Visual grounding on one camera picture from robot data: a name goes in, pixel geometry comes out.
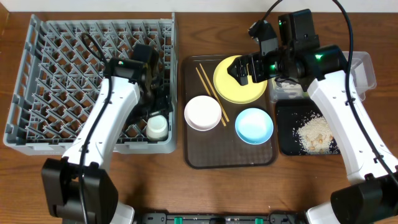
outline dish rack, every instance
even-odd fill
[[[170,153],[177,143],[177,24],[171,19],[41,21],[32,15],[4,133],[4,144],[27,155],[63,154],[95,104],[104,66],[83,45],[89,33],[107,59],[131,58],[136,44],[160,55],[160,88],[170,89],[166,141],[147,142],[146,120],[126,123],[114,151]]]

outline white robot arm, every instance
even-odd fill
[[[71,164],[79,164],[81,147],[108,94],[108,82],[108,79],[102,81],[97,103],[94,105],[80,134],[62,156],[67,157],[68,162]],[[106,107],[90,139],[84,164],[84,166],[88,167],[92,162],[95,162],[99,165],[100,169],[104,169],[107,172],[109,172],[112,152],[118,140],[119,133],[129,113],[138,104],[140,98],[138,83],[132,84],[127,78],[112,77],[112,86],[111,101]],[[131,224],[133,217],[134,209],[119,202],[111,223]]]
[[[91,36],[83,35],[95,43]],[[159,54],[141,44],[135,45],[131,60],[112,58],[107,62],[100,50],[99,54],[108,78],[103,79],[98,99],[72,146],[60,161],[46,160],[42,168],[44,190],[52,216],[78,221],[84,218],[86,223],[131,224],[134,209],[118,202],[118,191],[108,175],[109,164],[131,113],[132,119],[138,119],[155,110],[168,110],[166,103],[155,103],[165,98],[156,90]]]
[[[387,175],[387,172],[375,160],[375,155],[365,140],[351,108],[346,105],[345,75],[341,70],[325,75],[322,81],[315,79],[308,88],[308,94],[328,121],[343,156],[347,178],[354,185],[364,182],[368,174],[377,178]],[[359,99],[352,75],[350,75],[350,86],[352,97]],[[377,150],[383,155],[383,160],[394,171],[398,165],[397,158],[381,140],[361,101],[355,100],[354,105]],[[310,224],[339,224],[330,202],[309,209],[307,220]]]

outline brown tray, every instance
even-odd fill
[[[230,55],[192,56],[184,60],[182,65],[184,109],[185,105],[192,98],[200,95],[208,95],[195,69],[198,67],[203,79],[205,79],[199,63],[202,64],[211,84],[214,86],[214,71],[217,65],[224,58],[229,56]],[[211,169],[267,166],[273,163],[278,155],[277,147],[274,146],[277,134],[275,128],[270,140],[256,146],[243,142],[235,131],[236,117],[247,108],[260,108],[268,112],[274,121],[274,127],[276,127],[274,112],[273,109],[270,109],[271,104],[269,103],[268,96],[268,89],[266,89],[265,93],[258,100],[252,103],[239,105],[228,102],[219,95],[221,104],[229,118],[229,122],[226,122],[226,127],[220,122],[215,128],[202,132],[194,130],[184,120],[184,157],[188,165],[195,169]]]

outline yellow plate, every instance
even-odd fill
[[[220,62],[214,71],[213,83],[220,96],[232,103],[245,104],[260,98],[267,88],[267,81],[253,83],[251,75],[249,84],[241,86],[226,69],[239,55],[231,56]]]

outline green connector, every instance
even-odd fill
[[[182,224],[182,217],[175,217],[174,224]]]
[[[264,220],[262,218],[256,218],[254,224],[264,224]]]

